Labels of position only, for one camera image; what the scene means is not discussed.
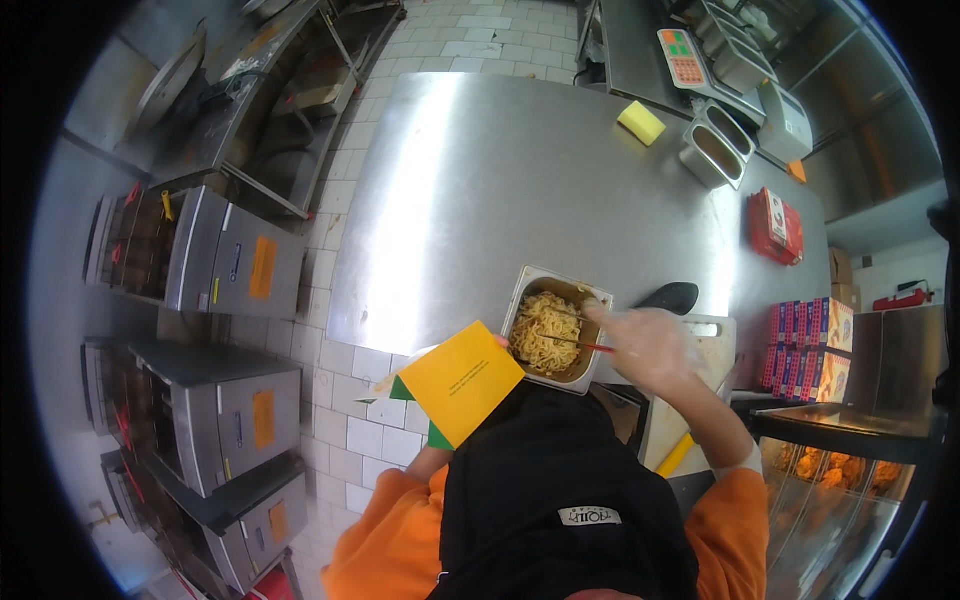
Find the white tile floor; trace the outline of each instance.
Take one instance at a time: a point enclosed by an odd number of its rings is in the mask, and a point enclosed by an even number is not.
[[[306,600],[326,598],[320,568],[370,502],[377,476],[409,465],[425,441],[428,418],[416,404],[379,400],[372,383],[405,357],[326,340],[333,265],[353,192],[396,77],[409,72],[475,72],[572,84],[576,11],[555,0],[411,0],[373,66],[371,78],[344,114],[337,146],[318,185],[316,218],[304,224],[307,251],[293,322],[235,317],[238,345],[303,365],[300,452],[307,464],[309,523],[291,544]]]

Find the plastic glove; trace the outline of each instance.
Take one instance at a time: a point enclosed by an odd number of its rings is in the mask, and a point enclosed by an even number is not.
[[[673,313],[661,308],[610,313],[587,300],[584,314],[613,341],[613,367],[642,392],[666,399],[697,380],[702,359]]]

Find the noodles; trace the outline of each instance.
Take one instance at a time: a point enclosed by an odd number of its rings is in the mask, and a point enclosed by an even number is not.
[[[514,355],[528,363],[535,371],[546,375],[563,371],[580,355],[578,346],[538,335],[542,333],[567,340],[580,338],[579,320],[562,315],[558,310],[580,314],[572,304],[550,292],[527,297],[523,300],[514,330],[510,333],[510,347]]]

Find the orange shirt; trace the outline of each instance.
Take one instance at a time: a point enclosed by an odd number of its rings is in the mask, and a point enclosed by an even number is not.
[[[330,600],[422,600],[440,574],[447,467],[424,486],[396,468],[380,474],[360,520],[344,532],[320,577]],[[763,477],[739,468],[704,494],[686,520],[704,600],[763,598],[769,541]]]

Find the red fire extinguisher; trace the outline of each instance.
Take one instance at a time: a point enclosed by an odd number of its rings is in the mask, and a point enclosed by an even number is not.
[[[874,302],[874,310],[920,306],[925,302],[933,301],[933,294],[934,293],[929,290],[926,279],[902,283],[897,286],[897,294],[895,296],[876,300]]]

